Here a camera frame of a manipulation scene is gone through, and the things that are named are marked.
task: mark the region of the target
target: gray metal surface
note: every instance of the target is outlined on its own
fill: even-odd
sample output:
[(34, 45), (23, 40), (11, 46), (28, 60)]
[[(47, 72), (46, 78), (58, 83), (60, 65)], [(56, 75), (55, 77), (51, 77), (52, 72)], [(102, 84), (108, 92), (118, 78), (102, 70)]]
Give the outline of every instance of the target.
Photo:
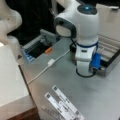
[[(69, 45), (70, 41), (63, 39), (53, 46), (50, 54), (42, 54), (31, 64), (22, 66), (26, 80), (29, 81), (38, 75), (51, 58), (56, 59), (66, 52)], [(76, 74), (76, 66), (68, 53), (29, 85), (40, 111), (40, 117), (44, 120), (54, 120), (42, 111), (41, 107), (44, 105), (55, 111), (44, 95), (49, 92), (58, 99), (51, 89), (53, 85), (57, 85), (86, 120), (118, 120), (120, 117), (120, 63), (111, 69), (107, 77), (81, 78)]]

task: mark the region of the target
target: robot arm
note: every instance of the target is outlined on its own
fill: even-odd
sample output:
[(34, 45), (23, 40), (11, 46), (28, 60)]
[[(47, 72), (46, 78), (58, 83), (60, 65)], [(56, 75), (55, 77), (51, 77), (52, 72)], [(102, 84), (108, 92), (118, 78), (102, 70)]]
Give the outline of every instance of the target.
[(95, 7), (79, 0), (57, 2), (65, 11), (55, 18), (56, 32), (63, 37), (76, 38), (77, 73), (81, 76), (91, 76), (89, 67), (98, 46), (98, 12)]
[(0, 42), (8, 44), (7, 34), (22, 24), (20, 14), (7, 6), (5, 0), (0, 0)]

